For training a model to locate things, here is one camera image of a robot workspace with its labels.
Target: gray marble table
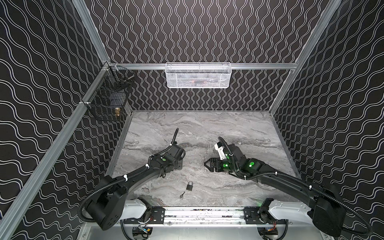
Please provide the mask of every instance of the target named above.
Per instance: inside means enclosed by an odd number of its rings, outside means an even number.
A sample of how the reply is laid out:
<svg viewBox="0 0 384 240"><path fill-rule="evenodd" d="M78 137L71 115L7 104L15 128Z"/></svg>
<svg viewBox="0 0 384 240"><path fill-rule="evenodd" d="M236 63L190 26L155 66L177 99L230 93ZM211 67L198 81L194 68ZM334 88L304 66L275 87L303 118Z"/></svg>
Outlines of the gray marble table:
<svg viewBox="0 0 384 240"><path fill-rule="evenodd" d="M177 127L176 141L186 150L183 169L143 185L133 193L136 197L162 206L201 207L258 206L267 197L297 201L270 186L237 179L226 172L211 173L203 165L209 158L218 157L214 145L222 136L247 157L294 175L269 114L264 112L135 112L113 177L144 165L149 155L169 145ZM194 183L191 192L185 190L189 181Z"/></svg>

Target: padlock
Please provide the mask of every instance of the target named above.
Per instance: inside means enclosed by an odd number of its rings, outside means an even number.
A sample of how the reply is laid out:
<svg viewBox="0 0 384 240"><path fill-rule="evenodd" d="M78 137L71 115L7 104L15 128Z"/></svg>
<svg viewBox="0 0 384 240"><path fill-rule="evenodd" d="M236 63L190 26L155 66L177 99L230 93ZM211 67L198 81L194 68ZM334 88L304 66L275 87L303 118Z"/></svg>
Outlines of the padlock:
<svg viewBox="0 0 384 240"><path fill-rule="evenodd" d="M193 187L193 182L188 182L187 190L192 191L192 187Z"/></svg>

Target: white wire basket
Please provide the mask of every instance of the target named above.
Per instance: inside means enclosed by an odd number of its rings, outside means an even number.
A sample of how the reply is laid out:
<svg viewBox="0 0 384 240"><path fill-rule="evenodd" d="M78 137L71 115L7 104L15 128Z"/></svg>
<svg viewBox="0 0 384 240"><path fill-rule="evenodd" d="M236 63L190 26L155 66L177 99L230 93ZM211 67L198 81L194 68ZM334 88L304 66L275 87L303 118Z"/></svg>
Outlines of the white wire basket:
<svg viewBox="0 0 384 240"><path fill-rule="evenodd" d="M166 63L169 88L227 88L230 63Z"/></svg>

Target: black wallpaper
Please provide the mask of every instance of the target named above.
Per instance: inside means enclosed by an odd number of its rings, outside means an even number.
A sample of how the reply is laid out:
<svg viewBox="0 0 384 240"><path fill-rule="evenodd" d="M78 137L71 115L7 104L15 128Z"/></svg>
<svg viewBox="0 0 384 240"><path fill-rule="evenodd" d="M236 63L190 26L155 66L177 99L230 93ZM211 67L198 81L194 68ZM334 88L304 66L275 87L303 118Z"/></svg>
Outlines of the black wallpaper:
<svg viewBox="0 0 384 240"><path fill-rule="evenodd" d="M86 0L115 63L292 63L328 0Z"/></svg>
<svg viewBox="0 0 384 240"><path fill-rule="evenodd" d="M123 125L85 114L12 239L77 238L79 203L105 175Z"/></svg>
<svg viewBox="0 0 384 240"><path fill-rule="evenodd" d="M129 93L135 110L269 110L289 70L233 70L228 88L168 88L164 71L142 70Z"/></svg>
<svg viewBox="0 0 384 240"><path fill-rule="evenodd" d="M343 0L275 114L302 178L339 186L370 239L384 239L383 52L384 1Z"/></svg>
<svg viewBox="0 0 384 240"><path fill-rule="evenodd" d="M0 219L98 74L72 1L0 0Z"/></svg>

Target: cable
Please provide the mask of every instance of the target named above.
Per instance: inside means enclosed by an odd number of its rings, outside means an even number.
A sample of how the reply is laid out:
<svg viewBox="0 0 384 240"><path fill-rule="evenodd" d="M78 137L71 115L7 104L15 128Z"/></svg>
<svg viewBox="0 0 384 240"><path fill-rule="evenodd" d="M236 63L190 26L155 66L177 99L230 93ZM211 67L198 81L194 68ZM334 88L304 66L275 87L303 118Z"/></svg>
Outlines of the cable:
<svg viewBox="0 0 384 240"><path fill-rule="evenodd" d="M341 201L337 200L333 196L331 196L331 195L329 195L329 194L327 194L325 192L322 192L319 189L316 189L316 188L312 187L312 185L309 185L308 183L304 182L301 179L295 178L295 177L293 177L291 175L288 175L288 174L285 174L285 173L279 173L279 172L262 172L262 173L254 175L254 176L251 176L251 177L247 177L247 176L241 177L241 176L239 176L238 175L238 169L236 169L237 164L233 160L233 157L232 157L233 153L229 149L229 146L228 146L227 142L222 137L218 137L218 139L226 147L226 149L229 152L229 156L230 156L230 158L231 158L231 160L233 162L233 164L231 164L230 167L231 167L231 170L233 170L235 172L236 177L238 177L240 179L244 179L244 180L252 180L254 178L257 178L257 177L260 177L260 176L264 176L264 175L276 175L276 176L280 175L280 176L289 178L291 180L294 180L295 182L298 182L301 185L303 185L305 187L308 187L310 190L312 190L312 191L322 195L325 198L328 198L331 201L334 201L335 203L337 203L340 206L344 207L344 209L346 209L346 210L350 211L351 213L353 213L355 216L357 216L363 222L363 224L366 226L366 228L368 230L367 232L359 232L359 231L355 231L355 230L352 230L352 229L349 229L349 228L342 227L341 228L342 231L348 232L348 233L351 233L351 234L356 234L356 235L359 235L359 236L371 236L372 235L373 229L372 229L372 226L370 225L370 223L367 220L365 220L363 216L361 216L359 213L357 213L353 208L351 208L350 206L346 205L344 202L341 202Z"/></svg>
<svg viewBox="0 0 384 240"><path fill-rule="evenodd" d="M280 175L280 176L283 176L283 177L286 177L288 179L291 179L295 182L298 182L300 183L301 185L303 185L304 187L308 187L311 191L314 191L316 193L318 193L319 195L325 197L325 198L328 198L329 200L331 201L334 201L335 203L339 204L340 206L342 206L343 208L345 208L347 211L353 213L355 216L357 216L362 222L363 224L366 226L367 228L367 232L359 232L359 231L355 231L355 230L352 230L352 229L349 229L349 228L345 228L345 227L342 227L341 230L344 231L344 232L348 232L348 233L351 233L351 234L356 234L356 235L359 235L359 236L371 236L372 233L373 233L373 229L372 229L372 226L369 224L369 222L367 220L364 219L363 216L361 216L358 212L356 212L353 208L351 208L350 206L348 206L347 204L345 204L344 202L342 201L339 201L337 200L335 197L317 189L317 188L314 188L312 187L312 185L304 182L303 180L301 179L298 179L298 178L295 178L291 175L288 175L288 174L285 174L285 173L280 173L280 172L261 172L261 173L258 173L254 176L251 176L251 177L246 177L245 180L251 180L251 179L254 179L254 178L257 178L257 177L261 177L261 176L264 176L264 175Z"/></svg>
<svg viewBox="0 0 384 240"><path fill-rule="evenodd" d="M120 226L121 226L121 231L122 231L122 233L123 233L123 235L124 235L124 237L125 237L126 239L128 239L128 240L135 240L135 239L130 238L130 237L128 236L128 234L125 232L125 229L124 229L124 223L123 223L122 220L120 220Z"/></svg>
<svg viewBox="0 0 384 240"><path fill-rule="evenodd" d="M157 156L157 155L159 155L159 154L162 154L162 153L164 153L165 151L168 151L168 150L171 148L172 144L175 142L175 140L176 140L176 136L177 136L177 133L178 133L178 132L179 132L179 128L176 128L176 131L175 131L175 133L173 134L172 142L171 142L171 144L170 144L165 150L163 150L163 151L161 151L161 152L159 152L159 153L156 153L155 155L151 155L151 156L149 156L149 158L148 158L148 165L147 165L147 168L146 168L146 169L144 169L144 170L142 170L142 171L140 171L140 172L138 172L138 173L136 173L136 174L134 174L134 175L131 175L131 176L124 176L123 179L120 179L120 180L116 180L116 181L114 181L114 182L111 182L111 183L109 183L109 184L107 184L107 185L101 187L100 189L94 191L93 193L91 193L90 195L88 195L85 199L83 199L83 200L81 201L80 205L79 205L78 210L77 210L77 215L78 215L78 217L79 217L82 221L84 221L84 222L96 222L96 220L94 220L93 218L87 218L87 217L85 217L85 216L83 215L83 207L84 207L85 203L87 203L88 200L91 199L91 197L93 197L95 194L100 193L100 192L103 192L103 191L105 191L105 190L111 188L112 186L114 186L114 185L116 185L116 184L119 184L119 183L121 183L121 182L126 182L126 181L128 181L128 179L131 179L131 178L133 178L133 177L136 177L136 176L138 176L138 175L144 173L146 170L148 170L148 169L149 169L149 165L150 165L150 161L151 161L152 157Z"/></svg>
<svg viewBox="0 0 384 240"><path fill-rule="evenodd" d="M79 217L79 219L81 219L82 221L84 222L96 222L96 220L94 220L93 218L87 218L83 215L83 207L85 205L85 203L88 202L88 200L90 200L95 194L98 194L100 192L104 192L105 190L111 188L112 186L116 185L116 184L119 184L121 182L126 182L128 179L131 179L133 177L136 177L142 173L144 173L147 169L149 169L149 167L146 167L144 170L134 174L134 175L131 175L131 176L127 176L127 178L122 178L120 180L116 180L114 182L111 182L103 187L101 187L100 189L94 191L93 193L91 193L90 195L88 195L85 199L83 199L79 205L79 208L77 209L77 216Z"/></svg>
<svg viewBox="0 0 384 240"><path fill-rule="evenodd" d="M177 133L178 133L178 132L179 132L179 128L176 128L176 131L175 131L175 133L173 134L172 141L171 141L170 145L169 145L166 149L164 149L163 151L158 152L158 153L156 153L156 154L150 155L150 156L148 157L148 164L150 163L151 159L152 159L154 156L160 155L160 154L162 154L162 153L168 151L168 150L171 148L172 144L173 144L173 143L175 142L175 140L176 140L176 136L177 136Z"/></svg>
<svg viewBox="0 0 384 240"><path fill-rule="evenodd" d="M285 234L287 233L288 231L288 219L284 219L285 220L285 229L284 229L284 232L283 234L276 240L282 240L284 237L285 237Z"/></svg>
<svg viewBox="0 0 384 240"><path fill-rule="evenodd" d="M232 172L235 172L235 174L237 175L238 174L238 169L236 168L236 163L235 163L235 160L233 158L233 153L232 151L229 149L229 146L227 144L227 142L224 140L224 138L222 137L218 137L218 140L221 142L221 144L224 145L224 147L228 150L229 152L229 158L232 162L232 164L229 165L229 167L231 168L231 171Z"/></svg>

